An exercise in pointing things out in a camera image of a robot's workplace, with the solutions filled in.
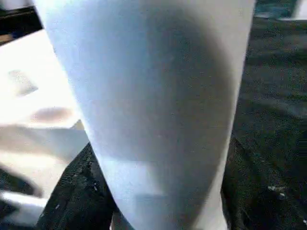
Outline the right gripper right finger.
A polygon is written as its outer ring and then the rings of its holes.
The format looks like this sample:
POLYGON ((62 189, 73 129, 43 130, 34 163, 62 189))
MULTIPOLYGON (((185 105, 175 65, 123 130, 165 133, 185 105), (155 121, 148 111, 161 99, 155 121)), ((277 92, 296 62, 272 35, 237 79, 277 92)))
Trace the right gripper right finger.
POLYGON ((222 183, 230 230, 305 230, 307 212, 290 184, 265 158, 232 137, 222 183))

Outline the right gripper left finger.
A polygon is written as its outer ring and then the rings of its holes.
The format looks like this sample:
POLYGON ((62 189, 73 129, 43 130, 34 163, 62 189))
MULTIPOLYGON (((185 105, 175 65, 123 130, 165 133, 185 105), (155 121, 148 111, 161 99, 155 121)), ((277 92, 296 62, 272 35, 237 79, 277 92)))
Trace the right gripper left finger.
POLYGON ((117 206, 91 144, 66 167, 39 217, 37 230, 108 230, 117 206))

